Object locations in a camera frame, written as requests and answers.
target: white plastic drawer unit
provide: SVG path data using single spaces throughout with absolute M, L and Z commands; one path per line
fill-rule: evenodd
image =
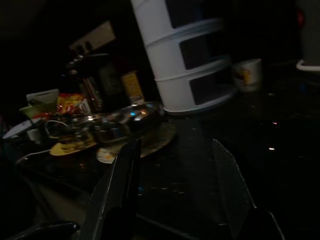
M 228 57 L 208 64 L 200 71 L 177 77 L 155 79 L 164 109 L 172 114 L 217 106 L 236 92 Z
M 154 76 L 162 79 L 187 74 L 226 55 L 222 30 L 221 19 L 208 19 L 145 43 Z
M 131 0 L 145 43 L 153 42 L 175 29 L 219 17 L 221 1 L 213 0 Z

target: yellow plate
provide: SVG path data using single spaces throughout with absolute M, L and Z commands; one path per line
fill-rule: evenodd
M 62 144 L 61 143 L 57 143 L 56 145 L 54 145 L 51 150 L 50 150 L 50 154 L 52 156 L 65 156 L 65 155 L 69 155 L 69 154 L 75 154 L 77 152 L 81 152 L 82 150 L 85 150 L 85 149 L 88 149 L 88 148 L 91 148 L 93 146 L 97 145 L 96 142 L 92 142 L 90 144 L 88 144 L 87 146 L 85 146 L 84 148 L 81 148 L 81 149 L 77 149 L 77 150 L 68 150 L 68 151 L 65 151 L 62 149 Z

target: electrical socket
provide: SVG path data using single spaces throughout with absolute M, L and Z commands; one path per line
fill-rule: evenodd
M 72 43 L 69 48 L 71 50 L 75 50 L 78 54 L 89 54 L 91 51 L 94 51 L 115 39 L 116 36 L 111 23 L 110 21 L 106 21 L 96 29 Z

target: white mug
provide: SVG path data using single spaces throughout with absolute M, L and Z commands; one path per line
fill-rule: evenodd
M 236 63 L 232 67 L 233 81 L 242 92 L 253 92 L 262 86 L 261 59 L 251 59 Z

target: kitchen counter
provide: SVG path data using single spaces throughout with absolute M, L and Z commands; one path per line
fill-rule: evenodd
M 268 69 L 261 91 L 239 93 L 203 113 L 169 116 L 177 136 L 141 160 L 138 215 L 191 239 L 218 237 L 226 220 L 213 158 L 215 138 L 234 154 L 256 204 L 273 212 L 287 239 L 318 238 L 317 79 L 292 66 Z M 109 167 L 96 160 L 96 150 L 63 158 L 34 155 L 18 169 L 68 198 L 86 202 Z

